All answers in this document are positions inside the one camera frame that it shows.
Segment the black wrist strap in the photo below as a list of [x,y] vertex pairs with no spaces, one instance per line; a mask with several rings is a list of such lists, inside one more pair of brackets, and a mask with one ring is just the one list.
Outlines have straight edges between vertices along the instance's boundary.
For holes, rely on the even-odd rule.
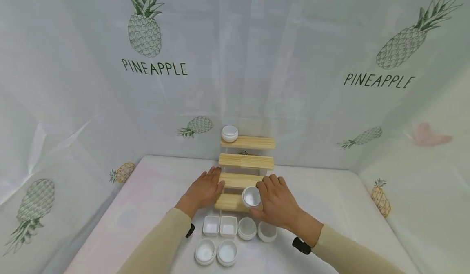
[[293,247],[299,250],[299,252],[309,255],[312,252],[312,248],[303,242],[299,237],[294,238]]
[[191,223],[191,229],[188,231],[188,234],[186,234],[186,238],[190,237],[191,234],[193,234],[193,231],[196,229],[194,224]]

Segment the beige sleeve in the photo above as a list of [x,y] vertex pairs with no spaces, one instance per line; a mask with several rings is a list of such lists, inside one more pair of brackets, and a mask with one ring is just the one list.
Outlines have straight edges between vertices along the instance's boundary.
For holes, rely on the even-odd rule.
[[191,219],[172,208],[134,249],[118,274],[166,274],[182,238],[191,228]]
[[405,274],[387,259],[324,225],[312,252],[339,274]]

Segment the wooden step rack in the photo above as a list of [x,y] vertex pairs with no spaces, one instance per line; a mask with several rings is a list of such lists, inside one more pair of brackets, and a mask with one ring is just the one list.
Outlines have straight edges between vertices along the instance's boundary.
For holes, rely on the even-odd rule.
[[[234,142],[220,140],[220,146],[233,148],[247,148],[257,150],[275,149],[274,138],[239,136]],[[274,169],[274,159],[270,156],[252,156],[246,154],[226,154],[219,156],[219,166],[254,170],[253,174],[220,173],[220,181],[225,181],[225,189],[229,188],[237,193],[222,193],[215,202],[214,207],[219,210],[234,212],[248,212],[242,201],[242,191],[250,186],[255,186],[258,181],[266,176],[267,170]]]

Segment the left hand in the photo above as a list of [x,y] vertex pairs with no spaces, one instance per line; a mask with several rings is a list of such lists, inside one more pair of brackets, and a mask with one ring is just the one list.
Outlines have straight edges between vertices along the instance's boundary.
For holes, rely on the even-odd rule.
[[225,181],[219,183],[222,168],[212,167],[204,171],[181,197],[175,208],[193,218],[198,209],[212,205],[219,198],[225,186]]

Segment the white tabletop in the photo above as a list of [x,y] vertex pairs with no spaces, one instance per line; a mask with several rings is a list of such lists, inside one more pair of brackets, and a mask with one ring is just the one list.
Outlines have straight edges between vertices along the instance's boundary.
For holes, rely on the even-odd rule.
[[[65,273],[116,273],[200,173],[216,164],[211,160],[145,156]],[[386,257],[406,273],[418,274],[357,175],[349,171],[285,166],[276,166],[274,172],[285,178],[305,211]],[[259,237],[250,241],[235,237],[238,255],[236,264],[230,268],[222,267],[217,261],[207,267],[200,266],[194,259],[194,250],[206,238],[202,234],[204,217],[219,214],[213,208],[198,212],[193,219],[196,229],[180,244],[171,273],[337,273],[315,255],[298,252],[291,246],[294,235],[283,229],[278,229],[273,243],[263,243]],[[222,215],[239,219],[246,216],[232,212],[222,212]],[[216,246],[224,240],[220,236],[211,239]]]

